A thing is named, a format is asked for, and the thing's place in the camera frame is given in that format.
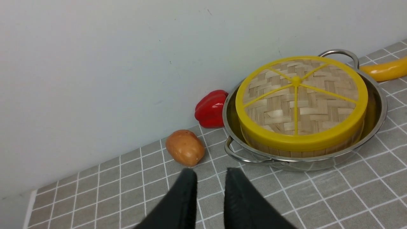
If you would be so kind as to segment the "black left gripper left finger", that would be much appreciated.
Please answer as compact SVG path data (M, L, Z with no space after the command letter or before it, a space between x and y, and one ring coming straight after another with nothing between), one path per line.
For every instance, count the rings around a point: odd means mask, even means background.
M197 215L197 175L183 169L169 192L135 229L194 229Z

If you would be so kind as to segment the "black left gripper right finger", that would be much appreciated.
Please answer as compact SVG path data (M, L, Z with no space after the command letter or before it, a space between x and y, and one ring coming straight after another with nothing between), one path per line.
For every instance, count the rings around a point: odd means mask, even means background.
M228 168L226 173L224 225L226 229L295 229L239 168Z

